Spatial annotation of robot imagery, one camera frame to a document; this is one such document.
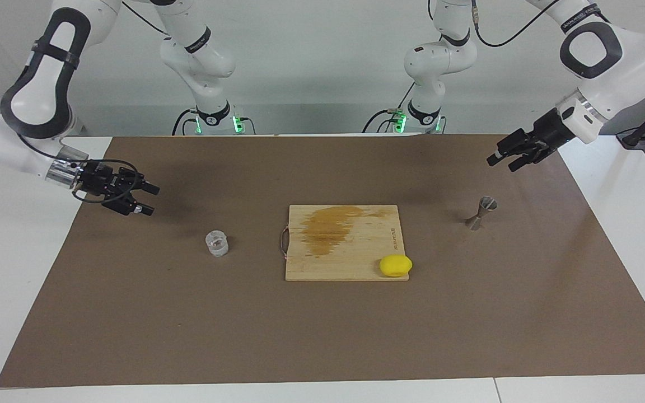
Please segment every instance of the brown stain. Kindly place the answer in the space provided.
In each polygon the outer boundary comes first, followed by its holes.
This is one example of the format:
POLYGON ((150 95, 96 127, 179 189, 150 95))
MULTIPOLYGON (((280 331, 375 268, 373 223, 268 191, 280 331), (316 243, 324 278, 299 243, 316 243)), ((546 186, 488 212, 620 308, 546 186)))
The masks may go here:
POLYGON ((315 257, 330 255, 333 249, 345 242, 353 229, 353 218, 386 217, 386 212, 366 212, 357 206, 334 206, 312 213, 302 225, 302 242, 315 257))

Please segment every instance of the table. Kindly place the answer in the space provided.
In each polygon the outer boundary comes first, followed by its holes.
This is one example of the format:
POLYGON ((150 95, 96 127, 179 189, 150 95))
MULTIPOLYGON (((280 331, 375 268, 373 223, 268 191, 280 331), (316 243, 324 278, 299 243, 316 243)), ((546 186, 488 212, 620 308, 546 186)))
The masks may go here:
MULTIPOLYGON (((100 156, 108 146, 108 141, 109 139, 82 138, 70 139, 67 142, 77 148, 92 151, 92 156, 100 156)), ((645 210, 643 210, 643 214, 637 214, 638 206, 645 206, 645 156, 643 153, 623 150, 613 138, 600 138, 591 146, 584 146, 580 142, 574 141, 562 148, 561 153, 609 240, 645 298, 645 210), (619 217, 625 217, 625 220, 620 220, 619 217)), ((11 173, 0 167, 0 370, 6 360, 8 349, 13 344, 18 329, 46 276, 47 270, 41 268, 50 267, 77 208, 77 202, 70 200, 66 191, 61 192, 61 189, 57 189, 56 186, 39 183, 33 178, 11 173), (25 201, 12 203, 10 201, 12 190, 25 195, 22 196, 25 201), (48 217, 56 217, 56 220, 48 219, 48 217), (31 238, 32 233, 39 236, 31 238), (16 239, 18 242, 2 244, 1 240, 5 239, 16 239), (12 272, 10 265, 13 262, 26 270, 12 272)), ((645 377, 633 377, 633 380, 638 385, 637 390, 645 391, 645 377)), ((488 393, 484 394, 489 399, 497 398, 497 389, 500 393, 511 393, 505 392, 505 385, 511 385, 510 390, 524 390, 527 388, 526 385, 529 385, 530 391, 536 391, 541 395, 556 393, 554 392, 555 388, 568 388, 570 383, 572 387, 574 385, 591 385, 588 388, 578 386, 579 390, 588 391, 591 401, 594 393, 599 393, 602 390, 614 390, 615 385, 629 383, 630 378, 476 379, 469 380, 469 382, 471 383, 468 385, 475 385, 473 390, 487 391, 488 393)), ((464 392, 464 388, 460 388, 463 383, 465 382, 438 381, 434 388, 438 393, 444 393, 446 396, 453 396, 454 393, 451 391, 459 390, 460 400, 458 401, 484 401, 471 400, 471 395, 464 392)), ((392 382, 389 384, 410 393, 416 393, 413 391, 417 391, 423 385, 419 382, 392 382)), ((322 387, 329 390, 328 395, 334 396, 335 391, 343 393, 340 391, 347 387, 364 390, 366 384, 355 385, 356 383, 353 385, 325 383, 322 387)), ((271 390, 281 388, 275 385, 268 387, 271 390)), ((116 393, 141 393, 142 390, 137 390, 137 388, 125 387, 117 390, 102 388, 96 393, 101 392, 104 395, 109 392, 114 395, 116 393)), ((215 387, 172 388, 181 388, 181 390, 186 390, 195 396, 196 393, 208 393, 206 391, 215 387)), ((306 393, 291 392, 293 390, 300 390, 300 388, 291 387, 290 390, 280 393, 283 395, 306 393)), ((87 391, 81 393, 92 393, 91 390, 87 391)), ((47 396, 56 396, 61 392, 54 390, 42 393, 47 396)), ((502 400, 509 401, 503 395, 502 400)))

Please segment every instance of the clear glass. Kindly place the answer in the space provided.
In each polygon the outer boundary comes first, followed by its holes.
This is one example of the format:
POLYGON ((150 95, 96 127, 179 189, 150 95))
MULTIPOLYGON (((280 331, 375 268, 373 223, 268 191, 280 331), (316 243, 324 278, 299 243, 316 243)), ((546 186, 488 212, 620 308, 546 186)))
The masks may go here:
POLYGON ((205 244, 208 245, 208 250, 215 257, 221 257, 228 253, 228 238, 223 234, 223 231, 210 232, 205 236, 205 244))

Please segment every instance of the green light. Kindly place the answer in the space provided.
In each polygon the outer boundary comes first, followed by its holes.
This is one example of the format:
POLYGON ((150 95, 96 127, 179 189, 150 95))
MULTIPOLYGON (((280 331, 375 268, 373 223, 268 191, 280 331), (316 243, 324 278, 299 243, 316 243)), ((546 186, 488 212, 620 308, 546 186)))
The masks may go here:
POLYGON ((243 125, 243 122, 241 122, 241 120, 235 115, 233 116, 233 125, 235 126, 236 134, 245 133, 245 125, 243 125))
POLYGON ((407 115, 402 113, 400 117, 397 118, 397 123, 395 124, 395 131, 397 133, 404 133, 405 125, 407 125, 407 115))

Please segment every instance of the white wall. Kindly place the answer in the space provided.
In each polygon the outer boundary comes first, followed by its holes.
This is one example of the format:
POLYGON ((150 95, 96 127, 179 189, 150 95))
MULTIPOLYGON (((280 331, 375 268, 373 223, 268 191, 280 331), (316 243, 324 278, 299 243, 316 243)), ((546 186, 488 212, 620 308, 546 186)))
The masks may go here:
MULTIPOLYGON (((397 0, 201 0, 206 21, 235 52, 233 102, 264 133, 356 132, 399 103, 410 79, 407 49, 436 39, 426 5, 397 0)), ((50 0, 0 0, 0 96, 43 31, 50 0)), ((131 3, 161 26, 153 7, 131 3)), ((612 21, 645 31, 645 1, 601 0, 612 21)), ((506 39, 537 11, 523 0, 480 1, 487 39, 506 39)), ((449 133, 509 132, 531 123, 575 87, 558 60, 563 34, 548 18, 502 49, 448 76, 449 133)), ((169 134, 192 98, 158 58, 161 35, 122 10, 108 41, 90 49, 70 101, 97 135, 169 134)), ((626 117, 643 120, 641 112, 626 117)))

